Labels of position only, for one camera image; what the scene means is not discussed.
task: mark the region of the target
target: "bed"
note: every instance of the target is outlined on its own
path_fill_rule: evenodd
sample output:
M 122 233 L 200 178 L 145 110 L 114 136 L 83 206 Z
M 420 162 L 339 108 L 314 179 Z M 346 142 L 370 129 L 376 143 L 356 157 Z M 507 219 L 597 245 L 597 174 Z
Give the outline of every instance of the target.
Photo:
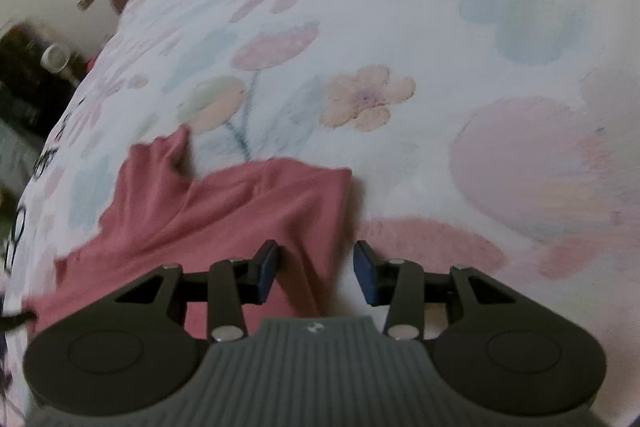
M 129 0 L 46 142 L 4 312 L 54 288 L 130 145 L 191 129 L 196 176 L 272 156 L 348 167 L 350 238 L 473 265 L 593 333 L 594 404 L 640 414 L 640 0 Z M 372 314 L 348 241 L 328 312 Z M 438 310 L 427 309 L 438 325 Z M 6 422 L 33 406 L 8 334 Z

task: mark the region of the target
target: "wall outlet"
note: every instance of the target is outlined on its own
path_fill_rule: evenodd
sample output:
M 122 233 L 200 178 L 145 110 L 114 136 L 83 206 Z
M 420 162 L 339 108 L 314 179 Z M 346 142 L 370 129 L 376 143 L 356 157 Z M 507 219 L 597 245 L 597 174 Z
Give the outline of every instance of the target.
M 78 9 L 82 12 L 86 12 L 95 0 L 79 0 Z

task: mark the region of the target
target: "peach flower print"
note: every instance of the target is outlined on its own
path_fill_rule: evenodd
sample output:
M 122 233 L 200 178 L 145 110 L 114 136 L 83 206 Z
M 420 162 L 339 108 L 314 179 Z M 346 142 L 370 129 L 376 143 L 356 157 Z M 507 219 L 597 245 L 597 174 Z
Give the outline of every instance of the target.
M 136 74 L 128 83 L 130 89 L 142 89 L 149 83 L 149 77 L 146 74 Z
M 326 87 L 330 103 L 320 123 L 335 128 L 354 120 L 360 132 L 383 126 L 391 118 L 387 106 L 404 102 L 415 91 L 411 77 L 397 82 L 389 82 L 389 78 L 389 69 L 376 64 L 360 68 L 355 75 L 334 76 Z
M 218 76 L 199 85 L 178 109 L 178 119 L 193 134 L 212 131 L 228 121 L 244 100 L 244 84 L 234 76 Z

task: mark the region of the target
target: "pink cloth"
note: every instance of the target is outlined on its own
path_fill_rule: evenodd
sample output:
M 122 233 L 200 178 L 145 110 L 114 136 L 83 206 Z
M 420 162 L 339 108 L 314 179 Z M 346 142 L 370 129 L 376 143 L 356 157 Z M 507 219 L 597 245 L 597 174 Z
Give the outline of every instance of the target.
M 267 239 L 284 247 L 269 299 L 247 305 L 247 326 L 264 316 L 318 316 L 338 269 L 348 169 L 322 169 L 287 158 L 181 175 L 188 129 L 134 145 L 120 168 L 100 233 L 59 261 L 58 288 L 30 299 L 36 331 L 73 314 L 164 263 L 185 273 L 230 257 L 252 257 Z M 188 306 L 185 329 L 203 338 L 206 304 Z

